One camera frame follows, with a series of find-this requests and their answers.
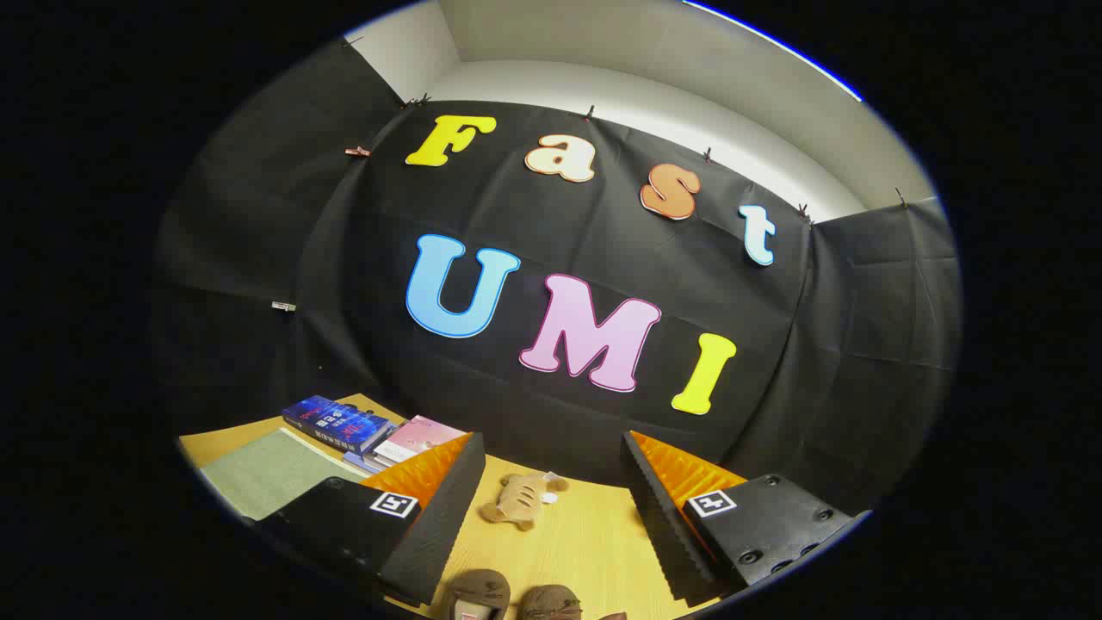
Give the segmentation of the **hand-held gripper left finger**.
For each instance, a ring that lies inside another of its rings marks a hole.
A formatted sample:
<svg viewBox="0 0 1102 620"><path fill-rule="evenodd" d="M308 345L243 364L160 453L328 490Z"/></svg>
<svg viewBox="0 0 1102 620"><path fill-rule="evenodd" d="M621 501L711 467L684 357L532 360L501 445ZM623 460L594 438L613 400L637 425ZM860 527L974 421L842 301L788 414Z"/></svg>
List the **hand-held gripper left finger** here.
<svg viewBox="0 0 1102 620"><path fill-rule="evenodd" d="M464 433L363 481L328 476L257 529L335 580L432 603L485 465L483 436Z"/></svg>

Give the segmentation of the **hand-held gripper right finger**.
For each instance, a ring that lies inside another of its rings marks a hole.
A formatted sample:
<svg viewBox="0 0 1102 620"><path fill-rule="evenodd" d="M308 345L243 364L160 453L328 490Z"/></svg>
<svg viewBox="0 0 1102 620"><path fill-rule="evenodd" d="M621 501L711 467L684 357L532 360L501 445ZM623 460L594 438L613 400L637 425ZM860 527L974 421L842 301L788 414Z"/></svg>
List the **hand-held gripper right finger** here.
<svg viewBox="0 0 1102 620"><path fill-rule="evenodd" d="M666 581L689 605L779 580L867 518L781 474L741 478L637 431L623 433L622 463Z"/></svg>

